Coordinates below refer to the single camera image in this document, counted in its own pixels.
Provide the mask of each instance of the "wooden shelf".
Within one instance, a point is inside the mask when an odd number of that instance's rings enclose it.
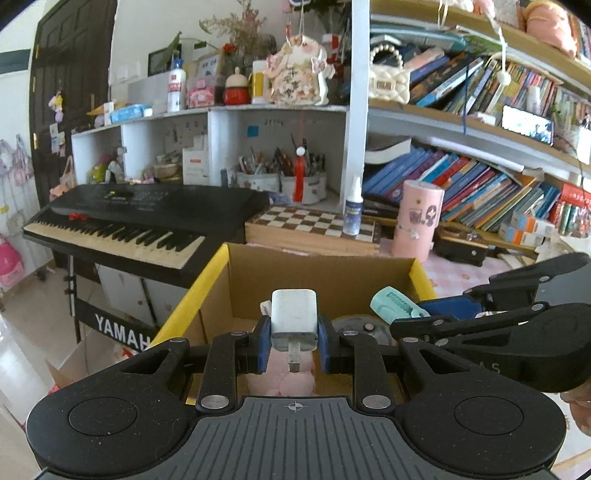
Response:
[[[501,127],[466,118],[464,134],[462,117],[453,113],[375,99],[370,99],[369,107],[370,131],[408,135],[426,143],[430,143],[433,137],[441,138],[524,167],[541,168],[553,175],[556,175],[555,171],[580,175],[582,167],[583,175],[591,178],[590,165],[580,164],[576,158],[549,145]]]
[[[371,0],[370,9],[372,15],[408,18],[437,26],[439,3],[433,0]],[[488,19],[483,15],[450,7],[446,26],[455,27],[456,25],[497,38]],[[503,25],[502,28],[503,36],[510,48],[537,60],[539,67],[561,78],[579,92],[591,90],[591,70],[585,65],[521,30],[508,25]]]

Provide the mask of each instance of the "electronic keyboard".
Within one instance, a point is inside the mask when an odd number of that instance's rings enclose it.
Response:
[[[81,260],[190,286],[225,241],[267,205],[247,189],[185,185],[81,185],[51,202],[25,238]]]

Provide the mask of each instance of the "small white bottle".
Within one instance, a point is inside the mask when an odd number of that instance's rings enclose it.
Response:
[[[187,73],[183,70],[183,60],[173,59],[173,69],[168,74],[168,113],[185,110]]]
[[[343,220],[343,233],[345,235],[359,235],[362,211],[361,177],[355,177],[353,178],[352,188],[345,199],[345,218]]]

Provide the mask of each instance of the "picture frame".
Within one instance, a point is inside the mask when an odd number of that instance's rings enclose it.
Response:
[[[196,77],[219,75],[223,72],[225,55],[222,50],[214,50],[196,60]]]
[[[169,51],[169,48],[166,47],[148,54],[148,77],[169,72],[173,64],[173,55],[176,54],[175,56],[177,58],[181,57],[181,44],[178,44],[177,48],[170,55],[170,58],[166,59],[166,63],[163,63],[164,56],[168,55]]]

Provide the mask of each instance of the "decorative figurine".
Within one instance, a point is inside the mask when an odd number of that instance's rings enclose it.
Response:
[[[335,74],[326,59],[326,50],[316,40],[305,35],[289,38],[276,55],[267,58],[265,74],[272,81],[273,103],[326,105],[326,79]]]
[[[63,109],[64,99],[61,96],[61,91],[58,90],[57,93],[49,100],[49,108],[51,108],[56,113],[56,123],[60,124],[64,120],[64,109]]]
[[[240,73],[236,67],[234,74],[226,80],[226,90],[223,94],[224,105],[245,105],[251,103],[251,96],[248,93],[248,79]]]

